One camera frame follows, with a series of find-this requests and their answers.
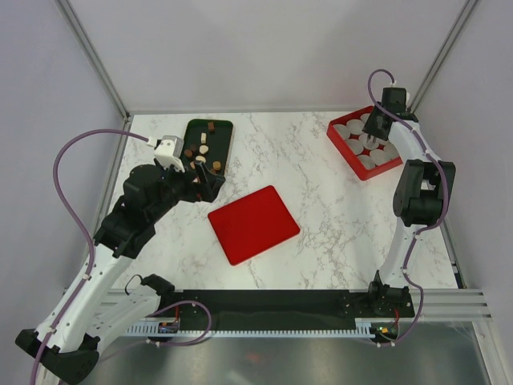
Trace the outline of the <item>dark green tray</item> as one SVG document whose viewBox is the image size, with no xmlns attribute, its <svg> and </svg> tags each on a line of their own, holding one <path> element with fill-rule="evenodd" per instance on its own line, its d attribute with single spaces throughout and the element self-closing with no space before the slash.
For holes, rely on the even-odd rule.
<svg viewBox="0 0 513 385">
<path fill-rule="evenodd" d="M 208 123 L 213 122 L 215 131 L 208 130 Z M 210 172 L 214 172 L 219 176 L 225 176 L 226 168 L 228 166 L 228 156 L 232 147 L 232 134 L 234 125 L 229 120 L 214 120 L 214 119 L 193 119 L 190 120 L 186 126 L 184 133 L 184 147 L 181 154 L 181 160 L 184 167 L 191 168 L 190 162 L 194 162 L 197 156 L 206 158 L 206 167 Z M 200 141 L 201 133 L 207 134 L 207 142 L 204 145 L 208 146 L 208 152 L 201 154 L 199 149 L 202 145 Z M 198 146 L 197 151 L 190 149 L 191 145 Z M 193 156 L 187 157 L 184 154 L 186 149 L 193 152 Z M 215 161 L 221 162 L 220 169 L 214 169 L 213 163 Z"/>
</svg>

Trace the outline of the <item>metal tongs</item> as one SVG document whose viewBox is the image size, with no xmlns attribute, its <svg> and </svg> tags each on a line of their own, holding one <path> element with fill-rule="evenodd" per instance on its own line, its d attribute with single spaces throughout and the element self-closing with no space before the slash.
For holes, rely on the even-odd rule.
<svg viewBox="0 0 513 385">
<path fill-rule="evenodd" d="M 364 147 L 369 150 L 376 149 L 379 145 L 379 143 L 376 141 L 376 138 L 369 134 L 365 134 L 363 136 L 363 139 L 364 139 Z"/>
</svg>

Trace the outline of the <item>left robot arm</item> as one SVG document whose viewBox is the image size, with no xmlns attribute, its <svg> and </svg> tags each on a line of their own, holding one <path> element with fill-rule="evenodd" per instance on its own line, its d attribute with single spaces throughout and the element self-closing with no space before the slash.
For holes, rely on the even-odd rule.
<svg viewBox="0 0 513 385">
<path fill-rule="evenodd" d="M 15 343 L 67 384 L 81 383 L 100 355 L 131 325 L 147 316 L 167 316 L 175 307 L 175 287 L 151 274 L 108 311 L 97 315 L 112 285 L 155 236 L 155 225 L 179 202 L 212 203 L 224 184 L 221 174 L 196 161 L 178 172 L 144 164 L 132 169 L 123 195 L 90 241 L 90 256 L 50 315 Z"/>
</svg>

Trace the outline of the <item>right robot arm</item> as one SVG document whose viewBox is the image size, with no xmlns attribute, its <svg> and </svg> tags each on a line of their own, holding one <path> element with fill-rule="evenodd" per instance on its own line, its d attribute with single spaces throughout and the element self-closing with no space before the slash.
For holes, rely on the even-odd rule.
<svg viewBox="0 0 513 385">
<path fill-rule="evenodd" d="M 441 160 L 427 144 L 417 119 L 406 110 L 406 99 L 406 89 L 384 88 L 363 129 L 370 139 L 393 145 L 403 162 L 393 196 L 395 234 L 366 296 L 367 309 L 379 317 L 414 315 L 408 265 L 422 235 L 444 221 L 456 173 L 454 163 Z"/>
</svg>

